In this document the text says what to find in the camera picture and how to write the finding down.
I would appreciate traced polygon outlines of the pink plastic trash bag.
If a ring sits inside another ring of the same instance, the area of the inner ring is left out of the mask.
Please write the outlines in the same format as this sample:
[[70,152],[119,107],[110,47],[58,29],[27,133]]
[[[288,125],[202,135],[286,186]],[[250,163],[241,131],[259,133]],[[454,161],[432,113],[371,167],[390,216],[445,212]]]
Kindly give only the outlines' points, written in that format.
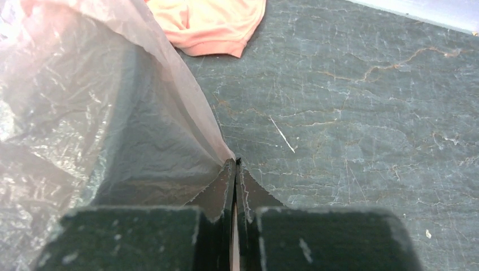
[[2,270],[70,209],[183,205],[232,158],[144,2],[1,2]]

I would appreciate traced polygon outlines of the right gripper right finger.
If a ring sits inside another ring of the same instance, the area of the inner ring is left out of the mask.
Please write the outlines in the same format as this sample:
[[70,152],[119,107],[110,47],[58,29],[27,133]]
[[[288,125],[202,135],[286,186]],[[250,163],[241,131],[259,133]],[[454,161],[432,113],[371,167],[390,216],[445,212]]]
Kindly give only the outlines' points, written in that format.
[[234,269],[248,270],[249,239],[253,235],[255,211],[259,207],[284,207],[277,198],[262,187],[240,158],[236,160],[234,191]]

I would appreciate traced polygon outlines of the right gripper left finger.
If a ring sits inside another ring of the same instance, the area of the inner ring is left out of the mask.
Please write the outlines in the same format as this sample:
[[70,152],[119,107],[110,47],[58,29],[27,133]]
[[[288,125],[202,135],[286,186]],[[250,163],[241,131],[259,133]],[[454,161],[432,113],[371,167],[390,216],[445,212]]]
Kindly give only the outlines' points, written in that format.
[[194,270],[230,270],[236,160],[228,159],[216,178],[187,203],[198,207]]

